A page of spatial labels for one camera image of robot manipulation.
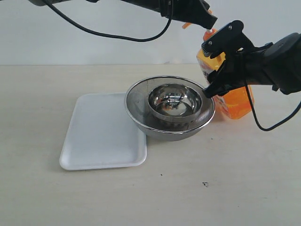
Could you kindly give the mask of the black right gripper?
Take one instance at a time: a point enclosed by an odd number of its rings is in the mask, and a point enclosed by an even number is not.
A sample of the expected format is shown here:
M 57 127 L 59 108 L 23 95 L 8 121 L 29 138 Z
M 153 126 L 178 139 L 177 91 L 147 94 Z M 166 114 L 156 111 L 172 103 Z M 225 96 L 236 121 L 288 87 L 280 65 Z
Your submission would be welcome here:
M 241 48 L 225 52 L 225 63 L 216 69 L 203 70 L 208 86 L 206 97 L 224 96 L 228 92 L 247 85 L 273 85 L 273 81 L 262 68 L 263 53 L 272 46 Z

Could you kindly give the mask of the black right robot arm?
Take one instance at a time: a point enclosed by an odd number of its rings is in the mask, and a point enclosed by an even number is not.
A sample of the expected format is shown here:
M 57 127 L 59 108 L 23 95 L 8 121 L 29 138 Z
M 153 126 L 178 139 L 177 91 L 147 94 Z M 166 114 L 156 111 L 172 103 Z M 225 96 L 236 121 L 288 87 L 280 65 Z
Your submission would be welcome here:
M 301 35 L 292 33 L 276 43 L 262 47 L 243 44 L 224 51 L 225 60 L 207 79 L 203 90 L 207 98 L 246 85 L 272 86 L 289 95 L 301 90 Z

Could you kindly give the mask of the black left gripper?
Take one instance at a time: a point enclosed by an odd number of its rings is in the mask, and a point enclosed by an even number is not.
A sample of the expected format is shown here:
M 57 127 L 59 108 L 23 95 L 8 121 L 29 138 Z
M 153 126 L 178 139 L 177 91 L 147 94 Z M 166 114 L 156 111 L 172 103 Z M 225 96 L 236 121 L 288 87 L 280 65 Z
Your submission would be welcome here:
M 162 17 L 200 25 L 211 29 L 217 17 L 209 12 L 210 5 L 205 0 L 160 0 L 159 10 Z

